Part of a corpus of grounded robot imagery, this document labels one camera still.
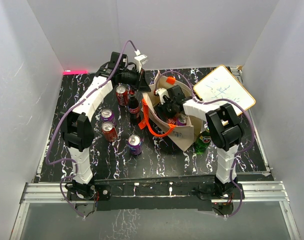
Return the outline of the beige canvas bag orange handles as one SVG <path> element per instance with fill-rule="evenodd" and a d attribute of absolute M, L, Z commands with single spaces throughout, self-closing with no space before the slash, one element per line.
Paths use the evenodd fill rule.
<path fill-rule="evenodd" d="M 138 124 L 140 129 L 147 130 L 156 138 L 169 137 L 175 145 L 182 151 L 186 151 L 195 141 L 195 126 L 191 118 L 182 111 L 177 113 L 173 118 L 177 118 L 178 114 L 187 116 L 187 124 L 185 126 L 177 126 L 167 124 L 166 120 L 172 117 L 158 117 L 155 106 L 160 103 L 160 98 L 155 96 L 155 90 L 165 88 L 171 99 L 176 99 L 181 105 L 184 100 L 191 99 L 191 91 L 187 85 L 177 81 L 173 76 L 165 76 L 159 71 L 154 79 L 154 83 L 149 85 L 151 92 L 142 94 L 142 113 L 143 117 Z"/>

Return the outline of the purple soda can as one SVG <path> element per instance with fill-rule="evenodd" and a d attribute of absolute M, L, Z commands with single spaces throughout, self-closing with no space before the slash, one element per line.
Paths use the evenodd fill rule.
<path fill-rule="evenodd" d="M 115 127 L 117 126 L 115 115 L 109 108 L 103 109 L 101 111 L 100 118 L 103 122 L 111 122 Z"/>
<path fill-rule="evenodd" d="M 188 121 L 188 117 L 185 114 L 178 114 L 176 117 L 176 125 L 177 126 L 186 126 Z"/>
<path fill-rule="evenodd" d="M 132 155 L 138 156 L 142 153 L 142 140 L 138 135 L 131 135 L 128 138 L 127 143 L 129 146 L 129 151 Z"/>

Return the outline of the red cola can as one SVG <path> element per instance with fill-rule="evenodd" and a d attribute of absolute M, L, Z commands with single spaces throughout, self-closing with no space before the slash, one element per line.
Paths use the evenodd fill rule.
<path fill-rule="evenodd" d="M 128 89 L 123 85 L 119 85 L 116 87 L 115 93 L 118 104 L 122 107 L 126 107 L 129 102 Z"/>
<path fill-rule="evenodd" d="M 114 124 L 110 121 L 105 121 L 101 126 L 102 133 L 108 142 L 114 142 L 117 137 L 117 131 Z"/>
<path fill-rule="evenodd" d="M 166 122 L 167 124 L 177 125 L 177 120 L 176 120 L 175 117 L 167 118 L 165 122 Z"/>

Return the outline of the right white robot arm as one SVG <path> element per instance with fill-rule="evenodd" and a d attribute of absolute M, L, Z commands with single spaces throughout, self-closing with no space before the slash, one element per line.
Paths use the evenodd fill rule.
<path fill-rule="evenodd" d="M 236 154 L 244 135 L 244 129 L 238 119 L 231 100 L 213 109 L 206 109 L 195 96 L 185 96 L 179 85 L 169 89 L 158 88 L 154 95 L 160 103 L 156 105 L 156 112 L 161 117 L 173 117 L 184 112 L 206 121 L 212 143 L 217 149 L 217 170 L 214 177 L 215 194 L 225 199 L 232 194 L 233 189 L 240 189 L 236 174 Z"/>

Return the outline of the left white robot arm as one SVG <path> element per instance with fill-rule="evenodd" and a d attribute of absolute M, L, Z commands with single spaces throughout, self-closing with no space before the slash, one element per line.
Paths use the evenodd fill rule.
<path fill-rule="evenodd" d="M 145 80 L 143 65 L 148 61 L 145 54 L 135 51 L 134 67 L 128 69 L 128 57 L 113 51 L 110 61 L 103 64 L 95 73 L 92 83 L 81 97 L 66 112 L 60 127 L 61 136 L 73 159 L 73 182 L 79 185 L 78 194 L 85 200 L 95 195 L 95 187 L 89 182 L 93 178 L 90 166 L 90 146 L 94 139 L 91 120 L 104 98 L 119 84 L 129 85 L 135 91 L 150 92 Z"/>

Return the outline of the red cola can back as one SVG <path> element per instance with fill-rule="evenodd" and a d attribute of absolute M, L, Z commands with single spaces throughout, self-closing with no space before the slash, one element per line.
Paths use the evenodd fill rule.
<path fill-rule="evenodd" d="M 129 102 L 128 89 L 123 85 L 119 85 L 116 87 L 115 93 L 118 104 L 122 107 L 126 107 Z"/>

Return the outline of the glass cola bottle red cap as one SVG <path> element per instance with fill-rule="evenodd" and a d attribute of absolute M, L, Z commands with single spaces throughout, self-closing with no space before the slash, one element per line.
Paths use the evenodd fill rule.
<path fill-rule="evenodd" d="M 138 125 L 141 122 L 140 106 L 133 89 L 129 90 L 128 110 L 130 114 L 130 122 L 133 125 Z"/>

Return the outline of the green glass bottle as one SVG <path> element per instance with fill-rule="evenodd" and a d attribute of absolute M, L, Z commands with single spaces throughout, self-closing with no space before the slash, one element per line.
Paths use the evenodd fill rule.
<path fill-rule="evenodd" d="M 206 125 L 204 125 L 201 128 L 201 131 L 194 142 L 194 150 L 196 154 L 199 155 L 203 154 L 208 148 L 208 146 L 211 144 L 211 141 L 212 138 L 210 135 L 209 128 Z"/>

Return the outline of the purple soda can front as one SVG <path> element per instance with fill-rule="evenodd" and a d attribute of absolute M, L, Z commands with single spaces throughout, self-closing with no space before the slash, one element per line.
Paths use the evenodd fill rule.
<path fill-rule="evenodd" d="M 142 153 L 142 140 L 138 135 L 131 135 L 128 138 L 127 143 L 129 146 L 129 151 L 132 155 L 138 156 Z"/>

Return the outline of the pink marker strip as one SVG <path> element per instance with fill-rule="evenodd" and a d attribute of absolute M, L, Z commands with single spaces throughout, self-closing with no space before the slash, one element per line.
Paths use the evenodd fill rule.
<path fill-rule="evenodd" d="M 63 72 L 63 75 L 82 75 L 82 74 L 88 74 L 89 72 L 87 70 L 66 70 Z"/>

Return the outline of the white board wooden frame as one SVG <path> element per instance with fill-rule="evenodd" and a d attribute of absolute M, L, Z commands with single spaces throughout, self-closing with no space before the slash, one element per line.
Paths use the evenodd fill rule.
<path fill-rule="evenodd" d="M 228 99 L 237 103 L 245 111 L 256 104 L 254 97 L 224 65 L 219 65 L 198 81 L 193 90 L 204 102 Z"/>

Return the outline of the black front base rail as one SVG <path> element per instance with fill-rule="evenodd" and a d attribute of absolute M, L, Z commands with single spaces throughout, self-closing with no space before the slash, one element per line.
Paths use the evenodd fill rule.
<path fill-rule="evenodd" d="M 241 183 L 221 183 L 214 175 L 91 180 L 65 184 L 68 199 L 92 201 L 96 211 L 121 209 L 211 211 L 214 203 L 243 200 Z"/>

